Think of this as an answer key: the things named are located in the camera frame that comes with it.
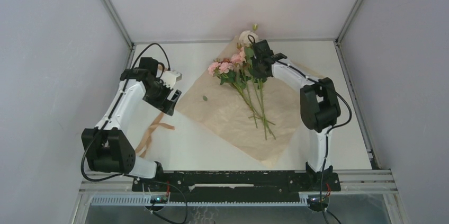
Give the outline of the beige wrapping paper sheet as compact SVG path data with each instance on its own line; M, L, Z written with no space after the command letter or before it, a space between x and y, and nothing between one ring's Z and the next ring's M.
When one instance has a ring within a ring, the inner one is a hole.
M240 80L222 83L216 70L237 48L237 39L176 47L183 95L173 116L171 168L304 169L309 132L300 119L298 90L275 78L256 83L246 66L228 72Z

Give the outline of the pink rose stem bunch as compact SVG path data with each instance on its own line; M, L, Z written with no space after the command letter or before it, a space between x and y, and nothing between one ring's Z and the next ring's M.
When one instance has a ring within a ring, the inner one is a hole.
M233 83L236 81L236 74L235 74L235 66L232 63L231 58L214 60L208 66L207 72L211 76L218 78L220 81L220 85L228 84L233 88Z

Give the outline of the white rose stem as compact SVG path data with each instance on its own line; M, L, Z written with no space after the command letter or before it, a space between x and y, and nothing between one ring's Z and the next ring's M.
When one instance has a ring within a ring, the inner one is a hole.
M239 36L240 47L251 47L254 43L257 43L259 41L257 30L258 24L254 23L250 30L243 31Z

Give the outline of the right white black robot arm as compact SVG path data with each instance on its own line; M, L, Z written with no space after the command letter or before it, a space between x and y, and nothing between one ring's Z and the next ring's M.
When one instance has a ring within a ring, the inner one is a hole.
M274 53L266 40L256 42L252 35L248 40L252 51L250 74L257 80L274 77L299 92L300 117L310 131L306 183L312 190L320 190L333 172L327 163L329 138L341 115L334 83L328 77L319 79L303 72L286 55Z

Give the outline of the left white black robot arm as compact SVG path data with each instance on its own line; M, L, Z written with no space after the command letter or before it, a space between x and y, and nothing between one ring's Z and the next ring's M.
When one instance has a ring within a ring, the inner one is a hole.
M156 110L172 116L181 91L175 84L182 74L170 69L159 71L163 64L154 58L143 57L136 68L128 68L120 76L118 92L102 119L83 130L84 147L81 171L109 173L111 177L128 175L145 178L154 191L165 185L165 175L157 171L158 162L139 157L126 135L132 115L139 102L145 101Z

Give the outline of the tan ribbon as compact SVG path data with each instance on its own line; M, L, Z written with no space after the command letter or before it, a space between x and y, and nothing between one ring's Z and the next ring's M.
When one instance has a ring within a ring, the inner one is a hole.
M156 131L156 129L165 128L168 130L175 130L175 127L173 125L162 122L162 119L165 115L165 113L160 112L143 133L139 144L135 148L135 153L138 157L145 158L147 152L150 150L150 146L152 143L152 134Z

